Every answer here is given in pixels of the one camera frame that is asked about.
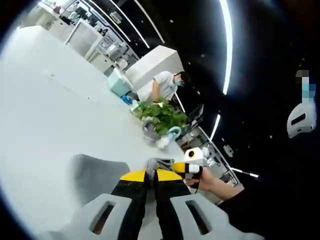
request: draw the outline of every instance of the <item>black hair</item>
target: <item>black hair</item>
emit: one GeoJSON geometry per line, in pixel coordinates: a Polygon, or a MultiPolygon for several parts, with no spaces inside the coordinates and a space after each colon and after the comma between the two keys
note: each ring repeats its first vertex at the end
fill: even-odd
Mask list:
{"type": "Polygon", "coordinates": [[[186,73],[185,71],[178,72],[176,75],[180,74],[181,79],[184,81],[184,84],[190,83],[190,75],[186,73]]]}

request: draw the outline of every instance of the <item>plant pot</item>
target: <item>plant pot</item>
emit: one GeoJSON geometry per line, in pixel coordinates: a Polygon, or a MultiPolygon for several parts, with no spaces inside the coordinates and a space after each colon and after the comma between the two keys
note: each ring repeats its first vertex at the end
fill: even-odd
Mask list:
{"type": "Polygon", "coordinates": [[[155,125],[152,120],[148,119],[143,122],[142,132],[145,137],[155,142],[161,138],[161,136],[155,132],[155,125]]]}

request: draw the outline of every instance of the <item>green leaves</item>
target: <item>green leaves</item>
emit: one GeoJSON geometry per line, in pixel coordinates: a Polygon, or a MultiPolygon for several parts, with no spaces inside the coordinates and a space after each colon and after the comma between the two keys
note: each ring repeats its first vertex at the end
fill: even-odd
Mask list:
{"type": "Polygon", "coordinates": [[[183,127],[186,124],[186,115],[183,112],[175,112],[166,99],[159,98],[156,102],[162,103],[162,107],[156,103],[143,102],[136,110],[136,115],[140,120],[143,117],[153,117],[154,130],[159,135],[165,135],[174,126],[183,127]]]}

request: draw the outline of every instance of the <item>white table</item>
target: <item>white table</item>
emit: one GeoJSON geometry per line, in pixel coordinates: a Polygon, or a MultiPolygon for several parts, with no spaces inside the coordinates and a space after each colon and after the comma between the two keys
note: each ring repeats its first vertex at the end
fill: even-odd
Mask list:
{"type": "Polygon", "coordinates": [[[0,183],[33,234],[60,229],[80,207],[74,155],[127,162],[131,170],[155,156],[183,159],[176,143],[166,151],[148,146],[107,77],[40,26],[16,31],[2,57],[0,183]]]}

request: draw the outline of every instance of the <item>hand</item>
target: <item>hand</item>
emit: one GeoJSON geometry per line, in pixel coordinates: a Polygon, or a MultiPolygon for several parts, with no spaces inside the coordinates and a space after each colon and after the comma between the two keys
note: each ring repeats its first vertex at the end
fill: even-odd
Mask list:
{"type": "Polygon", "coordinates": [[[195,183],[199,183],[199,190],[202,191],[211,191],[214,186],[215,177],[211,174],[209,168],[203,167],[202,174],[200,176],[200,179],[186,179],[185,183],[188,186],[191,186],[195,183]]]}

